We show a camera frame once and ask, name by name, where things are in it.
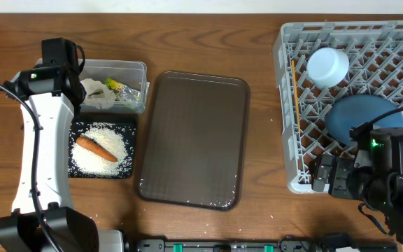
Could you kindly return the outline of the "orange carrot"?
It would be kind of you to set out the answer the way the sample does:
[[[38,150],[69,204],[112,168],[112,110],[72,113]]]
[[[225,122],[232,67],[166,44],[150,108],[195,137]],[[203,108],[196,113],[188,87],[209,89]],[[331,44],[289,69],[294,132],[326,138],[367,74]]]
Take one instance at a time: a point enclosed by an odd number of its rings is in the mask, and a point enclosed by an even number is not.
[[[100,146],[98,143],[86,136],[80,136],[76,139],[76,143],[85,150],[94,153],[95,155],[108,160],[109,162],[117,162],[118,159]]]

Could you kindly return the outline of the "wooden chopstick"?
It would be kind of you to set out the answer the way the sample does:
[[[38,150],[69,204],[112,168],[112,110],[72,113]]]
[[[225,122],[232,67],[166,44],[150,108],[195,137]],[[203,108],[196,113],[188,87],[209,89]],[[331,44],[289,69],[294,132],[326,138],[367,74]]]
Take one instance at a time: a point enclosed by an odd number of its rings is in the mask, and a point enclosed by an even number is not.
[[[300,132],[299,100],[298,100],[298,94],[297,94],[297,77],[296,77],[295,67],[296,67],[295,61],[292,59],[291,60],[291,72],[292,72],[292,82],[293,82],[293,95],[294,95],[297,127],[298,127],[298,132]]]

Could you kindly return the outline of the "white rice pile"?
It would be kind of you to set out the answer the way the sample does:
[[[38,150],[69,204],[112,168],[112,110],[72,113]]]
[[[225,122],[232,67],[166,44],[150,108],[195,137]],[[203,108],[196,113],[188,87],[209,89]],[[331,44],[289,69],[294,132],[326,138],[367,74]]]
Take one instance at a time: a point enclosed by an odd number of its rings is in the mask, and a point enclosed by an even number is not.
[[[125,136],[108,127],[108,124],[92,124],[83,131],[83,136],[94,140],[96,144],[113,154],[118,160],[115,162],[105,160],[74,143],[71,146],[71,164],[88,176],[99,178],[129,177],[133,163],[132,147]]]

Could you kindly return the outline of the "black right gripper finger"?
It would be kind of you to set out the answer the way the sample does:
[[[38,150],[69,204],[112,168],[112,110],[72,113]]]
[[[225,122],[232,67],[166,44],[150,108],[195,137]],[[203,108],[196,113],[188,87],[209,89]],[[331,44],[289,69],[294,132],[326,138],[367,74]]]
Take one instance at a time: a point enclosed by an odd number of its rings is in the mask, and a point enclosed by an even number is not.
[[[330,168],[329,167],[318,167],[314,172],[312,189],[315,192],[323,192],[325,185],[327,184]]]
[[[321,166],[333,167],[336,162],[336,158],[337,157],[333,155],[321,154],[310,161],[309,171],[315,172]]]

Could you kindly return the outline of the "dark blue plate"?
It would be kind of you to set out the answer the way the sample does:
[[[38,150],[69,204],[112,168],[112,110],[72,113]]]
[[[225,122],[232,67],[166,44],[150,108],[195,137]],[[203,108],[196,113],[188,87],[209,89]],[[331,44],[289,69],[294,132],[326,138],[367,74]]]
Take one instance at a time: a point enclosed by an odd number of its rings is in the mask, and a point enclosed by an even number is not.
[[[325,127],[328,133],[338,142],[356,147],[349,130],[362,123],[396,109],[397,106],[383,98],[359,94],[344,97],[335,102],[325,117]]]

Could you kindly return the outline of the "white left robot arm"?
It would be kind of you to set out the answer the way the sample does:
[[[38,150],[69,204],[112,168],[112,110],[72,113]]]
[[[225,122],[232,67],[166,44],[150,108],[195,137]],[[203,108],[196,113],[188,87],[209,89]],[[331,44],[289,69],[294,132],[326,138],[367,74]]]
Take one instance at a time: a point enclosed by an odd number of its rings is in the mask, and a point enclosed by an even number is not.
[[[119,230],[98,230],[73,207],[68,137],[85,94],[79,69],[42,66],[4,84],[21,102],[22,171],[11,214],[0,217],[6,251],[124,251]]]

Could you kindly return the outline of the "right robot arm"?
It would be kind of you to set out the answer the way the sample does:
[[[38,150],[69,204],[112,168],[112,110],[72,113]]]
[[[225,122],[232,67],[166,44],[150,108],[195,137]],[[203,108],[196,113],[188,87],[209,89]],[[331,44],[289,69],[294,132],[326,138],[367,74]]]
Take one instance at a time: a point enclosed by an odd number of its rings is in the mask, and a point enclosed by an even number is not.
[[[335,198],[359,201],[358,211],[385,235],[403,245],[403,174],[376,173],[352,159],[320,155],[309,163],[312,189]]]

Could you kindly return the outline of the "white tissue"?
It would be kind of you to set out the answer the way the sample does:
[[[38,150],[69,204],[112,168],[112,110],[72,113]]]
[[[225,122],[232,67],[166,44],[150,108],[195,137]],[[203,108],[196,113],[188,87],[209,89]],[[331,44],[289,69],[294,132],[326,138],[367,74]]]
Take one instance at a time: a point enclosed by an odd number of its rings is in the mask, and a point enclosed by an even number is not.
[[[109,109],[116,102],[116,94],[101,81],[86,78],[81,84],[86,91],[83,105],[96,109]]]

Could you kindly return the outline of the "foil snack wrapper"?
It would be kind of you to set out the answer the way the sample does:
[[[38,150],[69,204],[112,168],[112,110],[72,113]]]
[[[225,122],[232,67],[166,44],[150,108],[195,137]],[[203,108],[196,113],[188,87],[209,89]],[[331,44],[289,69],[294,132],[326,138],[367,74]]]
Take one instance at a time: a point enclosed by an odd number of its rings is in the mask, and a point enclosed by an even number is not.
[[[140,98],[140,92],[124,85],[112,78],[107,78],[104,81],[106,87],[115,93],[117,100],[122,102],[137,102]]]

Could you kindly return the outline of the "light blue bowl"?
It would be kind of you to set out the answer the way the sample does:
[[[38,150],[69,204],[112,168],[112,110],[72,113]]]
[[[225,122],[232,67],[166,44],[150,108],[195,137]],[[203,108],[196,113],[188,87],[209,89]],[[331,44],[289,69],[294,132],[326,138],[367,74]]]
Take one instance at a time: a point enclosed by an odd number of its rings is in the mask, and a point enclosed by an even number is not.
[[[307,62],[307,75],[320,89],[338,85],[348,73],[348,55],[334,48],[321,48],[310,56]]]

